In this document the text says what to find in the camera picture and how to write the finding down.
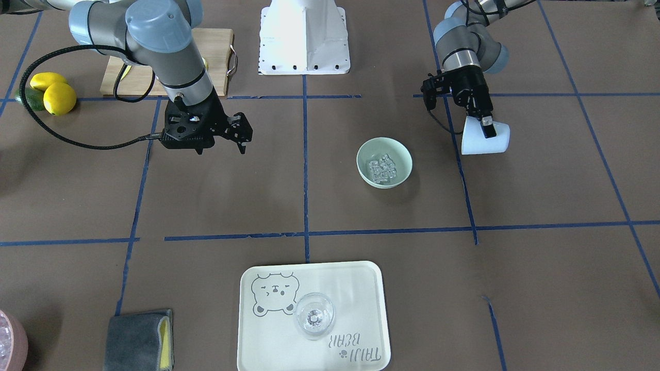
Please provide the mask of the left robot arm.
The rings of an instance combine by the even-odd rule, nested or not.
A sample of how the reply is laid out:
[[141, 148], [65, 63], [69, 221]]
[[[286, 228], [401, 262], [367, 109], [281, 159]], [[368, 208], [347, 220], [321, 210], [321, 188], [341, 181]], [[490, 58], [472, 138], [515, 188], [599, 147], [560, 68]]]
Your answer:
[[457, 1], [434, 28], [433, 40], [440, 68], [429, 74], [420, 91], [428, 112], [440, 94], [451, 94], [454, 104], [465, 108], [480, 125], [485, 139], [497, 136], [493, 105], [485, 74], [505, 68], [509, 52], [487, 30], [490, 24], [531, 4], [531, 1]]

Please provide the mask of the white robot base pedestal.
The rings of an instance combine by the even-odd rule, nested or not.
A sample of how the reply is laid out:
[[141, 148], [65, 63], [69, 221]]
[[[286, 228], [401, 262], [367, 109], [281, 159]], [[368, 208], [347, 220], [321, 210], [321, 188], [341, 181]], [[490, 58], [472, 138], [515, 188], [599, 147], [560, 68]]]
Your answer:
[[350, 72], [347, 16], [335, 1], [272, 1], [260, 21], [260, 75]]

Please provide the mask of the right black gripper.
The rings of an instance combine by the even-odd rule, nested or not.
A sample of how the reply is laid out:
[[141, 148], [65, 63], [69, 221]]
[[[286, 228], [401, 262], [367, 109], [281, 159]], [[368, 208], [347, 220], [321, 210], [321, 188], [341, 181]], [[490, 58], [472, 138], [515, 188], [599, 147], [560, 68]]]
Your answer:
[[245, 114], [228, 116], [217, 95], [210, 95], [201, 103], [185, 106], [182, 110], [169, 101], [164, 114], [165, 123], [160, 143], [167, 149], [193, 149], [201, 154], [212, 148], [215, 137], [227, 135], [234, 139], [241, 155], [252, 141], [254, 130]]

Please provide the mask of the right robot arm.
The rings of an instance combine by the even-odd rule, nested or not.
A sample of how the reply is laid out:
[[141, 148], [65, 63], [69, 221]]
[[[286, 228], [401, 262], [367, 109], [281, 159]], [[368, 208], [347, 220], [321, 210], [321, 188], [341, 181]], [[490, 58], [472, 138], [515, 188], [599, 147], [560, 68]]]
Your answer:
[[[113, 150], [156, 140], [167, 149], [193, 149], [198, 154], [212, 148], [215, 137], [222, 137], [245, 153], [254, 131], [243, 113], [224, 112], [192, 36], [204, 14], [200, 1], [2, 1], [2, 14], [45, 10], [68, 12], [69, 30], [76, 40], [74, 46], [37, 59], [19, 82], [23, 107], [47, 133], [92, 150]], [[163, 130], [118, 145], [95, 146], [73, 141], [48, 127], [27, 102], [27, 80], [42, 63], [78, 50], [94, 50], [118, 57], [128, 65], [151, 68], [152, 79], [168, 96]]]

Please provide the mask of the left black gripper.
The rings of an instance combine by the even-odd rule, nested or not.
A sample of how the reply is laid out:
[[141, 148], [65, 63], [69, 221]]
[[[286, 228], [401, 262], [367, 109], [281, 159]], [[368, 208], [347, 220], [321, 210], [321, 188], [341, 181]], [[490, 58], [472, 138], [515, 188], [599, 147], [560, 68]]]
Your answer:
[[428, 111], [434, 110], [437, 96], [451, 94], [454, 104], [463, 107], [466, 114], [481, 123], [485, 139], [497, 136], [493, 123], [493, 104], [483, 71], [479, 66], [462, 66], [457, 70], [429, 74], [420, 87], [423, 103]]

